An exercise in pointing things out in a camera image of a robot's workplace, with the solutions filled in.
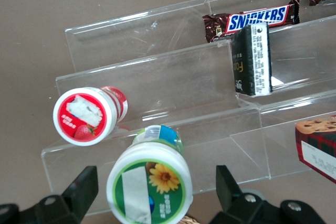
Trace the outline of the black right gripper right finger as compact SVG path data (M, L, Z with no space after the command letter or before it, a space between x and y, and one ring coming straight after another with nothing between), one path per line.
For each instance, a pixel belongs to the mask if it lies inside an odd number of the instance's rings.
M244 193L225 165L216 166L216 193L222 207L211 223L325 223L309 205L284 200L273 206L254 193Z

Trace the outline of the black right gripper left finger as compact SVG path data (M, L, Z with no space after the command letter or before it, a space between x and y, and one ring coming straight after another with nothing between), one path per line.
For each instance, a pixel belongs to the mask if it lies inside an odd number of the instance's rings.
M23 211L1 205L1 223L81 223L99 191L96 166L87 166L60 195L43 198Z

